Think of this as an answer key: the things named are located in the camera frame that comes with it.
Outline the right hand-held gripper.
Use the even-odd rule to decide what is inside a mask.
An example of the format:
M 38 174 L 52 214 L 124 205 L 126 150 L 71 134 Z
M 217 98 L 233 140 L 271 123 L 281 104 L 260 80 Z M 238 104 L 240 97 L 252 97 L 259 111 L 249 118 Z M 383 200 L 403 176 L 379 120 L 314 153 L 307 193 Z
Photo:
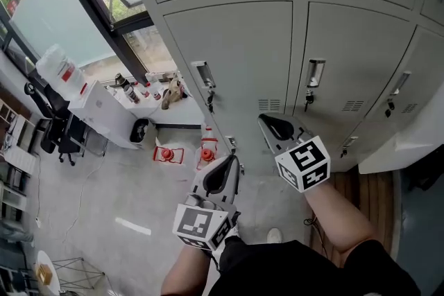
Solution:
M 258 117 L 280 177 L 300 193 L 330 178 L 330 156 L 319 136 L 304 130 L 294 116 L 277 112 Z

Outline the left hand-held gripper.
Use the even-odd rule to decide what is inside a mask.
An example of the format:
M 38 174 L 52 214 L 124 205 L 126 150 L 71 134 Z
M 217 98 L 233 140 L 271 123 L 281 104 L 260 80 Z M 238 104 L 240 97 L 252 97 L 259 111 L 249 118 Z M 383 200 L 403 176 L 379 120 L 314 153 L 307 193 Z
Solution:
M 234 204 L 239 175 L 236 155 L 215 159 L 197 172 L 193 191 L 178 205 L 173 222 L 173 233 L 184 244 L 208 251 L 219 248 L 240 214 Z

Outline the grey locker door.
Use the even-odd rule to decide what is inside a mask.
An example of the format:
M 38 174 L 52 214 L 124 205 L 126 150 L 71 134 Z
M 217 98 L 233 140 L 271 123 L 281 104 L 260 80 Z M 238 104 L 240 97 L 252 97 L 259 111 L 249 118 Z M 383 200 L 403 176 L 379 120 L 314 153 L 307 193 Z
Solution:
M 165 21 L 207 99 L 217 128 L 238 151 L 263 150 L 257 117 L 281 112 L 291 59 L 290 1 L 231 3 L 176 12 Z

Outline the grey metal locker cabinet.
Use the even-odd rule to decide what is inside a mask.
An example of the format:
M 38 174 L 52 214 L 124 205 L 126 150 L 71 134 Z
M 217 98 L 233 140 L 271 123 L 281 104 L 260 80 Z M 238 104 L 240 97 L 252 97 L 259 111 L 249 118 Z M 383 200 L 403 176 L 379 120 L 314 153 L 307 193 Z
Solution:
M 444 83 L 444 0 L 142 1 L 227 150 L 229 140 L 235 140 L 217 128 L 167 15 L 231 3 L 290 1 L 291 59 L 284 108 L 278 113 L 300 119 L 321 137 L 334 172 L 358 168 L 406 128 Z M 304 112 L 307 90 L 314 92 L 314 102 Z M 387 101 L 395 105 L 388 118 Z M 340 158 L 343 147 L 348 154 Z M 236 153 L 249 175 L 275 171 L 266 143 L 263 150 Z

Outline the person's right forearm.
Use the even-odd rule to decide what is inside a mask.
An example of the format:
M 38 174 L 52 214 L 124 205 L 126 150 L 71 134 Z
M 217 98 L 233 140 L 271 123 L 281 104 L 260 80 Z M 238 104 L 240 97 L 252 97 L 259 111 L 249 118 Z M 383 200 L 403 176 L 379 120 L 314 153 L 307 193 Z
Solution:
M 365 215 L 330 183 L 323 182 L 305 191 L 304 196 L 342 262 L 358 245 L 377 238 Z

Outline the person's left forearm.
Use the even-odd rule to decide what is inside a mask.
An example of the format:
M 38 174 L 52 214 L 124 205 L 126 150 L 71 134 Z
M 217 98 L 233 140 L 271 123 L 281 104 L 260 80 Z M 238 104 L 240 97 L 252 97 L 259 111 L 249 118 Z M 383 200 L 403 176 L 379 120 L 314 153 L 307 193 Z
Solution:
M 204 251 L 184 246 L 165 277 L 161 296 L 202 296 L 207 283 L 211 258 Z

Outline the white right shoe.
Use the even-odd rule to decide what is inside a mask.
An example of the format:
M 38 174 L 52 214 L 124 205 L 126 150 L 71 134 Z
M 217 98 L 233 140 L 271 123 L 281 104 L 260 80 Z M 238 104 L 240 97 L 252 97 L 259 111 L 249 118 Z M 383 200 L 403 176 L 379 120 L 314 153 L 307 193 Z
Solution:
M 266 241 L 267 243 L 271 244 L 282 243 L 283 242 L 282 232 L 276 227 L 271 228 L 268 231 Z

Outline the white trash bin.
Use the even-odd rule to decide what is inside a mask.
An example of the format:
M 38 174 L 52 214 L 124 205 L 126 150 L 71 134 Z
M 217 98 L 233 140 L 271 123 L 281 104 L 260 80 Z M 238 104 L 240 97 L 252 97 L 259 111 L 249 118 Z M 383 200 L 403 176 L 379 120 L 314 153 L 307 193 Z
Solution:
M 130 133 L 130 142 L 145 150 L 155 147 L 157 128 L 148 118 L 137 119 Z

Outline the brown plush toy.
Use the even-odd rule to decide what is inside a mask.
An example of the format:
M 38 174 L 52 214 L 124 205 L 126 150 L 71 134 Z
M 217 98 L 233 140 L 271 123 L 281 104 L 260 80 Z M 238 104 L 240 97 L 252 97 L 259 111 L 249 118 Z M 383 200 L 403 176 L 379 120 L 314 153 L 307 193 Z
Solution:
M 167 110 L 170 104 L 181 101 L 188 96 L 182 82 L 175 77 L 170 80 L 168 88 L 163 92 L 161 108 Z

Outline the wooden plank platform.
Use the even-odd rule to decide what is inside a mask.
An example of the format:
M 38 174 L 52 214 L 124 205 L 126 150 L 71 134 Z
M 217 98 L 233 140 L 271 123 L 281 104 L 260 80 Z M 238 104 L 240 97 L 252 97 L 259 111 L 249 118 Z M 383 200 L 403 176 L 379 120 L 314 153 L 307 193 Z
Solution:
M 389 255 L 396 259 L 400 240 L 399 179 L 391 172 L 361 174 L 357 167 L 345 173 L 332 173 L 329 182 L 369 219 Z M 343 266 L 339 252 L 326 236 L 316 215 L 304 221 L 306 244 L 338 267 Z

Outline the clear bottle red label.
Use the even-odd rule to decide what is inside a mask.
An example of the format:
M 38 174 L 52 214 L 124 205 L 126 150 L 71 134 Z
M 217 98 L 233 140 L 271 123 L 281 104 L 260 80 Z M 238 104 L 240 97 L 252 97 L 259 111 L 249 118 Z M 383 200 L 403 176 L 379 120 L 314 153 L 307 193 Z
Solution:
M 150 93 L 150 95 L 156 100 L 160 100 L 162 98 L 162 86 L 160 81 L 157 79 L 156 75 L 151 72 L 145 73 L 146 78 L 146 87 Z

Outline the person's black clothes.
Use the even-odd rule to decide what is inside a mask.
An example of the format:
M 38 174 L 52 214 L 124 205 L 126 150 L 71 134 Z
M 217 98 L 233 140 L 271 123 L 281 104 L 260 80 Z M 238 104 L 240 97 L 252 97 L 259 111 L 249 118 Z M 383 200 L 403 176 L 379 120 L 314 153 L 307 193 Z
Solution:
M 420 296 L 376 240 L 359 244 L 338 268 L 298 241 L 248 245 L 230 237 L 219 269 L 209 296 Z

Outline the striped metal can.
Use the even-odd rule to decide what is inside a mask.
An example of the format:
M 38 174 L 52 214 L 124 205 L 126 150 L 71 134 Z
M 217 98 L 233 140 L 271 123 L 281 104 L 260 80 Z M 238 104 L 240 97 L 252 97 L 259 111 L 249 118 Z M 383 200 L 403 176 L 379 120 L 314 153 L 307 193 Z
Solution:
M 135 90 L 132 85 L 124 87 L 123 92 L 130 102 L 134 104 L 139 104 L 140 102 L 139 96 L 135 93 Z

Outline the black office chair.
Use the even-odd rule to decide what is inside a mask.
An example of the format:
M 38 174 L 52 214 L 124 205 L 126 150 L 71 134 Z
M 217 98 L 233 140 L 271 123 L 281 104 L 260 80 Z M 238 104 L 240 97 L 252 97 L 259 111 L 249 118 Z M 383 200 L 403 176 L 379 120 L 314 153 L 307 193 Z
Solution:
M 61 97 L 50 85 L 44 87 L 44 95 L 48 102 L 43 99 L 32 83 L 25 84 L 24 92 L 34 100 L 43 117 L 48 121 L 40 142 L 41 149 L 51 154 L 58 148 L 60 163 L 64 162 L 66 155 L 71 166 L 75 166 L 72 155 L 84 155 L 86 124 L 69 111 L 69 101 Z

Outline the white round table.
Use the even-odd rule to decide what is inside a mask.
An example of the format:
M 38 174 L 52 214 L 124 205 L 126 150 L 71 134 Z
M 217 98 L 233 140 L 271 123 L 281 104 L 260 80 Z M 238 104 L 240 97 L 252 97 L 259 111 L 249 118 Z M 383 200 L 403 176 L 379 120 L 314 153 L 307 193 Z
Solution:
M 56 272 L 56 268 L 53 262 L 50 260 L 48 254 L 43 250 L 39 250 L 37 252 L 36 263 L 47 264 L 51 268 L 51 271 L 53 272 L 53 278 L 49 286 L 42 285 L 37 279 L 39 285 L 42 286 L 45 291 L 49 291 L 53 296 L 60 296 L 60 291 L 61 291 L 60 281 Z

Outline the large water jug red label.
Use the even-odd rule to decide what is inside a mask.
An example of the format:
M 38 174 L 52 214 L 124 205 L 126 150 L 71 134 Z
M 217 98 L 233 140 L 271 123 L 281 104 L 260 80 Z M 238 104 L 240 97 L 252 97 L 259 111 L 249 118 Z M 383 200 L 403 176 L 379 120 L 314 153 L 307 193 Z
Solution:
M 58 44 L 50 46 L 35 66 L 39 75 L 66 101 L 80 100 L 87 88 L 83 72 Z

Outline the small wooden box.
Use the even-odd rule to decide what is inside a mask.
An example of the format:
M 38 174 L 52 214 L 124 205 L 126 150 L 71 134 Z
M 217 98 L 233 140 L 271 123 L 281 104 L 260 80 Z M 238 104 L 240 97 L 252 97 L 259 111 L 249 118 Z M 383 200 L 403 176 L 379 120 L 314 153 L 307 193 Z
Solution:
M 35 264 L 35 275 L 38 281 L 44 285 L 49 286 L 51 284 L 53 278 L 53 272 L 51 268 L 44 263 L 36 263 Z

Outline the white shelf unit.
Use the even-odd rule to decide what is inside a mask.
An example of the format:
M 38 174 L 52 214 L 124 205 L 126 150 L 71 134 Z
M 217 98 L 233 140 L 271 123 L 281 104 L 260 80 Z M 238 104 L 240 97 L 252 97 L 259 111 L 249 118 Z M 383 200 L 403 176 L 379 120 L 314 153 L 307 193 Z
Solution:
M 0 213 L 21 220 L 27 210 L 26 183 L 36 168 L 31 154 L 35 125 L 0 100 Z

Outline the black window frame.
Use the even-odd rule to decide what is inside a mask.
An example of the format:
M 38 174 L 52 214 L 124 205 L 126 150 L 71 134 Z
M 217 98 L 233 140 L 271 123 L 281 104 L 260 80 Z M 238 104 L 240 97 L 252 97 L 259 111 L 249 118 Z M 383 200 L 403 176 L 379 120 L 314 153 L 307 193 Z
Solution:
M 0 0 L 3 46 L 14 40 L 37 60 L 59 44 L 89 78 L 102 82 L 118 73 L 144 78 L 153 28 L 154 24 L 125 34 L 111 31 L 87 0 Z

